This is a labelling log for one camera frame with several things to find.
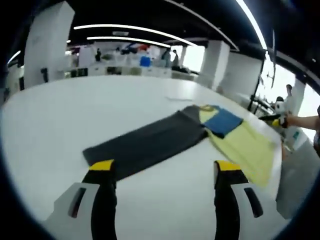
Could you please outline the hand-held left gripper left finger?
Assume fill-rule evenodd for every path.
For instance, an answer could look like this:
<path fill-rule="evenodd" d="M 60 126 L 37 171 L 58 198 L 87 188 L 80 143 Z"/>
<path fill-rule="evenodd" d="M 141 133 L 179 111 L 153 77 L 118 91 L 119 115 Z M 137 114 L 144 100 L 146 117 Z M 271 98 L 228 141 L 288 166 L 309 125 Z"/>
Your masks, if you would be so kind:
<path fill-rule="evenodd" d="M 115 240 L 116 186 L 114 160 L 93 164 L 55 200 L 44 227 L 56 240 Z"/>

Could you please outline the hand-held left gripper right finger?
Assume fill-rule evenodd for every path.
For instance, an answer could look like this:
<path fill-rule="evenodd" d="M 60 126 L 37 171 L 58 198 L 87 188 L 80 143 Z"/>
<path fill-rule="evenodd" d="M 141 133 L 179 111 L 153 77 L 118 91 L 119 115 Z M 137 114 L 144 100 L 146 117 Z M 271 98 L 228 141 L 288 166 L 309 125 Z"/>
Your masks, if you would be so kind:
<path fill-rule="evenodd" d="M 214 162 L 216 240 L 273 240 L 278 233 L 276 201 L 248 181 L 236 164 Z"/>

